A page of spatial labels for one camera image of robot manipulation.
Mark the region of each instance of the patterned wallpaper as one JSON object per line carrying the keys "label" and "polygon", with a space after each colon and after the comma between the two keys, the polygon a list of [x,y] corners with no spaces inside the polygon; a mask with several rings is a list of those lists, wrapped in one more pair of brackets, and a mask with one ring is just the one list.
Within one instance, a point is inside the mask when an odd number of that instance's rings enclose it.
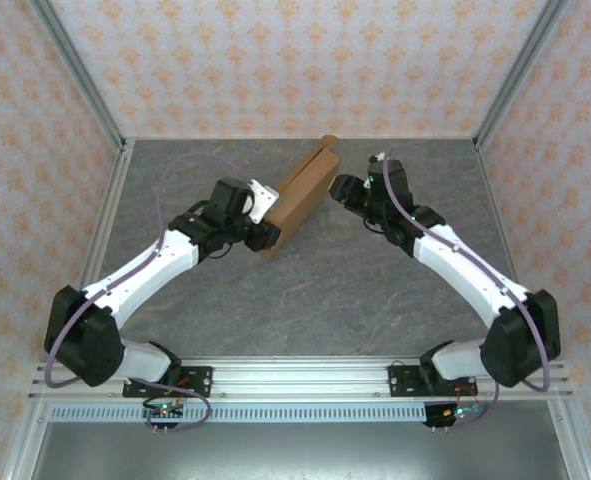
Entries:
{"label": "patterned wallpaper", "polygon": [[126,136],[473,136],[545,0],[54,0]]}
{"label": "patterned wallpaper", "polygon": [[0,0],[0,477],[53,294],[75,282],[114,152],[26,0]]}
{"label": "patterned wallpaper", "polygon": [[559,301],[591,418],[591,0],[571,0],[485,151],[521,281]]}

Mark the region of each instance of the red wire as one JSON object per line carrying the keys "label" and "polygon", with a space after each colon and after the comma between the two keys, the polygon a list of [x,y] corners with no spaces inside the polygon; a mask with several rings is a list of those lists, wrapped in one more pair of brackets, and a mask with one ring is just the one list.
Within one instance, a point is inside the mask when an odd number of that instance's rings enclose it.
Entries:
{"label": "red wire", "polygon": [[[191,379],[191,377],[184,377],[182,380],[180,380],[179,382],[177,382],[177,386],[181,387],[182,385],[184,385],[186,382],[188,382]],[[179,398],[184,398],[184,394],[182,393]]]}
{"label": "red wire", "polygon": [[457,405],[458,406],[459,406],[459,400],[461,398],[462,390],[464,390],[465,392],[470,393],[473,396],[473,398],[475,399],[475,401],[477,403],[479,403],[479,398],[477,398],[477,394],[471,388],[469,388],[469,387],[467,387],[465,385],[459,385],[457,383],[455,384],[455,388],[457,389]]}

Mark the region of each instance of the orange floral pattern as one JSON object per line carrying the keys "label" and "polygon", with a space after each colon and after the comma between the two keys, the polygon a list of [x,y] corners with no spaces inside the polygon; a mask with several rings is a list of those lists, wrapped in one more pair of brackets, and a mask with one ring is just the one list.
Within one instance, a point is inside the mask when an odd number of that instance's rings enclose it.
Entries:
{"label": "orange floral pattern", "polygon": [[567,8],[484,153],[520,280],[557,298],[591,417],[591,0]]}
{"label": "orange floral pattern", "polygon": [[0,478],[50,299],[77,281],[114,157],[29,5],[0,0]]}
{"label": "orange floral pattern", "polygon": [[122,132],[183,138],[471,137],[546,2],[496,3],[54,0]]}

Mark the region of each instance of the cable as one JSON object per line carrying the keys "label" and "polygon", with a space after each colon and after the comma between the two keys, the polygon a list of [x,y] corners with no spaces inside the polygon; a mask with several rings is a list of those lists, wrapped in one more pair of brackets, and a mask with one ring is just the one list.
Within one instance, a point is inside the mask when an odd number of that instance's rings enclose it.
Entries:
{"label": "cable", "polygon": [[366,227],[366,230],[368,230],[369,232],[377,233],[378,235],[384,235],[384,232],[382,232],[381,230],[375,230],[373,227],[371,227],[365,218],[362,219],[362,223],[364,224],[364,227]]}
{"label": "cable", "polygon": [[191,208],[189,208],[188,211],[191,213],[195,213],[197,210],[199,210],[200,208],[202,208],[205,205],[208,205],[208,200],[200,200],[195,205],[193,205]]}
{"label": "cable", "polygon": [[388,207],[389,202],[382,203],[382,219],[384,221],[384,228],[388,228],[388,214],[386,213],[386,208]]}
{"label": "cable", "polygon": [[528,380],[524,380],[523,383],[526,386],[530,387],[531,389],[535,390],[536,392],[546,392],[549,389],[550,384],[551,384],[551,372],[550,372],[550,366],[548,365],[548,355],[546,354],[546,348],[544,347],[544,342],[542,341],[542,337],[540,336],[539,331],[537,330],[537,326],[535,325],[535,321],[533,320],[533,317],[531,317],[530,312],[528,311],[526,306],[520,301],[520,299],[517,298],[517,295],[515,295],[511,291],[511,289],[506,287],[506,285],[504,285],[504,283],[499,278],[497,278],[497,276],[492,271],[490,271],[486,267],[486,265],[484,265],[484,263],[480,262],[474,255],[469,253],[464,248],[455,249],[455,244],[453,242],[445,239],[444,237],[442,237],[441,235],[438,235],[435,232],[432,232],[431,230],[426,228],[424,225],[417,222],[411,216],[411,214],[409,214],[404,209],[404,207],[402,207],[401,203],[399,202],[399,200],[395,196],[395,191],[393,190],[393,186],[391,184],[391,179],[389,177],[388,162],[389,162],[389,154],[390,154],[391,150],[392,150],[392,148],[389,148],[386,151],[386,153],[384,154],[384,160],[383,160],[383,162],[384,162],[384,184],[386,185],[386,191],[388,192],[388,196],[390,197],[391,202],[393,202],[393,205],[399,211],[399,213],[401,213],[402,216],[407,221],[409,221],[415,228],[419,229],[420,231],[422,231],[423,233],[425,233],[429,237],[434,238],[435,240],[437,240],[441,244],[445,245],[449,249],[451,249],[453,251],[457,251],[457,253],[463,255],[473,265],[475,265],[477,268],[479,268],[493,283],[495,283],[495,285],[498,288],[500,288],[502,291],[506,292],[506,295],[508,296],[508,298],[511,299],[511,301],[515,304],[517,309],[520,311],[520,313],[522,314],[522,316],[526,320],[526,323],[528,324],[531,334],[533,335],[533,340],[535,340],[535,345],[537,345],[537,350],[539,352],[540,361],[542,363],[542,372],[544,374],[544,381],[543,381],[542,386],[534,385],[531,382],[529,382]]}
{"label": "cable", "polygon": [[465,392],[468,392],[477,403],[480,403],[479,398],[477,398],[477,394],[473,391],[473,389],[468,388],[466,385],[460,385],[459,383],[455,384],[455,389],[457,390],[457,403],[459,404],[459,401],[462,397],[462,390],[464,390]]}
{"label": "cable", "polygon": [[59,351],[60,347],[62,346],[62,343],[64,342],[64,339],[66,338],[66,335],[68,335],[68,332],[71,331],[71,329],[73,328],[75,323],[77,323],[77,321],[82,317],[84,312],[86,312],[86,310],[88,310],[90,308],[91,305],[93,305],[97,300],[99,300],[104,295],[109,293],[112,289],[118,287],[119,285],[124,283],[126,280],[132,278],[134,275],[137,275],[144,268],[146,268],[148,265],[150,265],[150,263],[153,260],[155,260],[155,258],[157,257],[157,254],[159,253],[159,251],[162,249],[162,246],[164,245],[164,235],[166,233],[166,227],[164,225],[164,215],[162,212],[162,192],[164,190],[164,185],[166,184],[167,180],[173,176],[173,174],[177,171],[178,167],[181,164],[185,163],[189,159],[192,159],[192,158],[198,157],[198,156],[211,157],[211,158],[214,158],[215,160],[219,160],[220,162],[222,162],[222,163],[228,165],[229,167],[231,167],[232,169],[234,169],[237,173],[239,173],[242,177],[244,177],[244,179],[246,181],[248,181],[248,182],[251,181],[250,177],[248,175],[246,175],[246,173],[244,173],[231,160],[229,160],[225,157],[222,157],[221,155],[217,155],[215,153],[210,153],[210,152],[187,153],[187,154],[179,157],[172,164],[170,164],[166,168],[166,170],[164,170],[164,173],[162,173],[162,178],[160,179],[159,184],[157,186],[157,194],[156,194],[156,198],[155,198],[155,206],[156,206],[156,212],[157,212],[157,224],[158,224],[158,235],[157,235],[157,242],[156,242],[155,248],[151,251],[150,255],[148,257],[146,257],[146,259],[142,263],[140,263],[138,266],[134,267],[132,270],[125,273],[124,275],[122,275],[118,279],[109,283],[106,286],[105,290],[98,291],[97,293],[95,293],[95,295],[93,295],[91,298],[86,300],[79,307],[79,309],[77,309],[75,311],[75,313],[71,316],[71,318],[68,320],[68,322],[66,322],[66,324],[64,325],[62,330],[59,332],[59,335],[57,336],[57,338],[53,342],[50,352],[48,353],[48,356],[46,357],[46,368],[44,369],[44,380],[45,380],[45,383],[48,387],[62,388],[62,387],[66,387],[67,385],[71,385],[72,383],[75,383],[79,380],[79,377],[73,377],[73,378],[69,378],[68,380],[64,380],[61,382],[54,382],[53,381],[53,365],[55,364],[55,357],[57,356],[57,352]]}
{"label": "cable", "polygon": [[220,255],[217,255],[216,257],[214,257],[212,254],[208,256],[208,258],[211,258],[213,260],[219,260],[220,258],[224,258],[226,255],[228,255],[228,253],[231,251],[231,249],[233,248],[233,244],[229,243],[228,244],[228,248],[226,249],[226,251]]}
{"label": "cable", "polygon": [[[151,397],[151,398],[147,398],[144,402],[142,402],[142,406],[148,410],[151,410],[150,412],[150,420],[151,420],[151,424],[153,425],[153,432],[155,432],[155,429],[158,426],[162,426],[164,428],[164,431],[168,433],[168,430],[173,430],[174,428],[176,428],[178,425],[180,425],[181,423],[181,419],[184,417],[184,404],[180,403],[177,404],[175,406],[170,406],[170,403],[168,400],[164,400],[164,403],[162,403],[161,405],[153,405],[152,401],[158,400],[158,399],[166,399],[168,397],[164,397],[164,396],[157,396],[157,397]],[[166,417],[158,417],[160,420],[161,419],[166,419],[166,420],[175,420],[174,422],[159,422],[159,423],[153,423],[153,416],[156,414],[156,412],[162,412],[162,415],[167,415]]]}
{"label": "cable", "polygon": [[[188,381],[190,380],[190,377],[184,377],[182,380],[180,380],[179,382],[177,382],[177,386],[178,387],[182,387],[184,384],[186,384]],[[171,406],[169,408],[169,406],[174,403],[174,401],[176,400],[176,397],[169,397],[168,395],[171,393],[171,390],[166,390],[165,392],[160,392],[159,395],[155,395],[152,397],[147,398],[146,400],[144,400],[142,402],[142,406],[146,409],[149,410],[159,410],[159,407],[161,406],[161,412],[163,414],[173,414],[173,413],[178,413],[180,416],[183,416],[184,414],[184,404],[182,403],[177,403],[175,404],[175,406]],[[182,393],[180,395],[180,401],[184,398],[184,393]],[[151,402],[155,401],[155,400],[159,400],[159,399],[163,399],[164,402],[161,405],[153,405]],[[177,425],[179,425],[180,422],[174,422],[174,423],[164,423],[164,429],[166,430],[170,430],[175,428]]]}
{"label": "cable", "polygon": [[[204,403],[204,405],[206,406],[206,412],[204,413],[204,416],[202,418],[200,418],[196,422],[182,423],[181,425],[178,425],[172,429],[166,430],[167,432],[180,432],[182,430],[189,430],[191,428],[198,427],[198,426],[204,424],[210,418],[210,416],[213,414],[213,407],[211,406],[211,403],[206,399],[206,397],[200,395],[197,392],[193,392],[193,391],[187,390],[185,388],[174,387],[171,385],[162,385],[161,383],[149,382],[148,380],[143,380],[141,378],[134,378],[133,380],[136,382],[139,382],[143,385],[146,385],[148,387],[151,387],[151,388],[158,388],[160,390],[172,390],[173,392],[183,393],[186,396],[197,398],[197,399],[201,400]],[[158,408],[148,412],[148,415],[146,416],[146,426],[148,428],[150,428],[151,430],[153,430],[153,432],[155,432],[157,430],[157,427],[155,425],[153,425],[152,417],[160,410],[161,410],[161,408],[158,407]]]}
{"label": "cable", "polygon": [[466,423],[462,423],[461,425],[453,425],[452,427],[448,427],[448,430],[461,430],[462,428],[469,427],[469,426],[473,425],[474,423],[479,422],[482,418],[484,418],[486,415],[488,415],[488,412],[490,412],[491,409],[495,406],[498,399],[499,399],[499,383],[495,382],[495,395],[493,396],[493,400],[491,400],[490,405],[488,407],[486,407],[486,409],[484,409],[484,411],[482,413],[480,413],[477,417],[475,417],[473,420],[466,422]]}

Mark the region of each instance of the aluminum frame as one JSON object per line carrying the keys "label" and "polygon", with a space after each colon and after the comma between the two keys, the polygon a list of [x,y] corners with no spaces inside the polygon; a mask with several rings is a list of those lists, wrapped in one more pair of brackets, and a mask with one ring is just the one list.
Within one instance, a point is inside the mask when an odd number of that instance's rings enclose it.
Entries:
{"label": "aluminum frame", "polygon": [[493,217],[495,218],[495,223],[497,224],[497,229],[499,230],[499,238],[502,242],[502,248],[504,249],[504,255],[506,256],[506,260],[508,262],[508,271],[510,273],[510,278],[517,282],[517,269],[515,268],[515,262],[513,262],[513,256],[511,255],[511,249],[508,247],[508,239],[506,238],[506,230],[504,229],[504,224],[502,223],[502,217],[499,214],[499,210],[497,209],[497,203],[495,202],[495,195],[493,194],[493,188],[491,187],[490,179],[488,178],[488,172],[486,171],[486,165],[484,164],[484,152],[481,150],[477,151],[477,163],[479,165],[479,169],[482,172],[482,178],[484,179],[484,185],[486,185],[486,191],[488,192],[488,198],[490,199],[491,209],[493,210]]}
{"label": "aluminum frame", "polygon": [[[393,361],[413,365],[416,357],[197,357],[183,359],[186,365],[210,365],[214,368],[210,401],[221,408],[284,405],[316,405],[347,408],[359,405],[372,408],[400,406],[409,402],[453,400],[450,397],[391,398],[388,366]],[[569,379],[566,362],[552,362],[552,387],[539,394],[523,385],[500,389],[500,402],[547,402],[560,449],[571,479],[591,480],[591,450],[582,427],[581,410]],[[68,378],[61,365],[53,371],[54,380]],[[529,379],[542,381],[541,372]],[[125,379],[113,379],[98,387],[78,383],[61,390],[51,390],[44,383],[44,364],[40,364],[31,386],[28,407],[13,445],[4,479],[31,478],[51,420],[51,410],[62,405],[91,405],[97,408],[129,404],[141,399],[121,396]],[[488,400],[493,394],[490,377],[477,379],[479,396]]]}
{"label": "aluminum frame", "polygon": [[508,110],[511,101],[528,75],[531,65],[535,62],[537,55],[557,25],[557,20],[567,4],[568,0],[548,0],[544,6],[526,43],[517,55],[508,76],[486,113],[479,132],[473,137],[475,148],[478,151],[482,150],[493,136],[493,132]]}
{"label": "aluminum frame", "polygon": [[[225,403],[211,402],[208,423],[388,423],[425,422],[422,402],[390,401],[374,406],[369,402],[341,403]],[[187,402],[181,417],[160,415],[158,422],[194,422],[204,416],[204,405]],[[148,410],[136,403],[54,403],[49,423],[137,423]]]}
{"label": "aluminum frame", "polygon": [[84,269],[78,282],[80,288],[90,285],[99,279],[113,221],[117,213],[117,206],[119,205],[122,188],[126,180],[126,173],[128,172],[133,155],[133,145],[134,142],[126,142],[124,148],[120,148],[116,152],[111,177],[104,191],[102,205],[93,228],[91,244],[86,255],[86,262],[84,263]]}
{"label": "aluminum frame", "polygon": [[29,2],[33,6],[35,14],[44,25],[44,29],[50,35],[71,76],[75,79],[82,94],[88,101],[88,105],[95,113],[106,137],[115,148],[120,148],[124,144],[124,137],[119,130],[119,126],[104,102],[93,78],[88,73],[82,57],[73,45],[68,33],[66,33],[64,24],[57,15],[57,11],[50,0],[29,0]]}

